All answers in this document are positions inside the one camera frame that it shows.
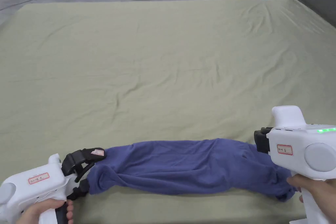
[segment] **red-bordered label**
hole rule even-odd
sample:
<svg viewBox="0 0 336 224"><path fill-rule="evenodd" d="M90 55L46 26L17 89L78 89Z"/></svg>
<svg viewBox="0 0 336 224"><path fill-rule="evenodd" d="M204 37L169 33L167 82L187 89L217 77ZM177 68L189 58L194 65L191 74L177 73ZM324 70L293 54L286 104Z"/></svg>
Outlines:
<svg viewBox="0 0 336 224"><path fill-rule="evenodd" d="M103 156L104 155L104 151L103 150L95 149L94 151L91 152L91 154L95 154L95 155L98 155L98 156Z"/></svg>
<svg viewBox="0 0 336 224"><path fill-rule="evenodd" d="M37 176L35 176L35 177L29 178L29 179L28 179L28 183L29 183L30 185L32 185L32 184L35 184L35 183L37 183L37 182L40 182L40 181L45 180L45 179L48 179L48 178L50 178L50 176L49 176L49 173L46 172L46 173L37 175Z"/></svg>
<svg viewBox="0 0 336 224"><path fill-rule="evenodd" d="M290 145L278 144L278 152L285 155L293 155L293 149Z"/></svg>

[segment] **blue pants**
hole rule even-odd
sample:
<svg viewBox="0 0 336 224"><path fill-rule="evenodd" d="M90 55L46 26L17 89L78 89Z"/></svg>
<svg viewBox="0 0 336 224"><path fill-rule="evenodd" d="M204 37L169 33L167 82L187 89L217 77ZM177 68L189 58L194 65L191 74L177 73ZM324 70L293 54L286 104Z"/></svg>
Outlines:
<svg viewBox="0 0 336 224"><path fill-rule="evenodd" d="M114 185L160 194L219 193L232 187L290 199L289 170L256 146L230 139L148 141L106 150L87 179L90 194Z"/></svg>

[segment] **mattress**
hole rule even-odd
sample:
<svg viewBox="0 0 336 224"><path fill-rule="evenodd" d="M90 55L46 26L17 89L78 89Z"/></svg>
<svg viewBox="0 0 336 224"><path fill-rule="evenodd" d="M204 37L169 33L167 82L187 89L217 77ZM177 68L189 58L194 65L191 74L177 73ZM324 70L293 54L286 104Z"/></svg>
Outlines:
<svg viewBox="0 0 336 224"><path fill-rule="evenodd" d="M78 149L151 140L253 143L271 108L336 124L336 29L296 0L28 4L0 26L0 181ZM286 203L233 189L113 187L76 223L288 223Z"/></svg>

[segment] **green led light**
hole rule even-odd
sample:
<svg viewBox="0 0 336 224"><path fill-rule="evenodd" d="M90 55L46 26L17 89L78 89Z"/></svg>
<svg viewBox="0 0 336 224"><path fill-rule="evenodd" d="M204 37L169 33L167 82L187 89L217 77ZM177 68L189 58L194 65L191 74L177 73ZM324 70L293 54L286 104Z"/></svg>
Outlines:
<svg viewBox="0 0 336 224"><path fill-rule="evenodd" d="M336 131L336 128L331 128L331 129L321 129L321 130L317 130L319 133L323 133L323 132L328 132L328 131Z"/></svg>

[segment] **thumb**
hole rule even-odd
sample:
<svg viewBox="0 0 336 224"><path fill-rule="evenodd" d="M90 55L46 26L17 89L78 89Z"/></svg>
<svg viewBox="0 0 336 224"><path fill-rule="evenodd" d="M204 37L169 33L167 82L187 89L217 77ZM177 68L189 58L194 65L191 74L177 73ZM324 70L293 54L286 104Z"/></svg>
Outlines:
<svg viewBox="0 0 336 224"><path fill-rule="evenodd" d="M49 198L49 199L33 204L31 206L32 208L31 211L36 214L41 214L51 208L52 209L60 208L61 206L65 204L65 202L66 202L65 200L57 200L57 199Z"/></svg>
<svg viewBox="0 0 336 224"><path fill-rule="evenodd" d="M292 186L302 187L309 191L313 187L315 180L296 174L293 177L287 178L287 182Z"/></svg>

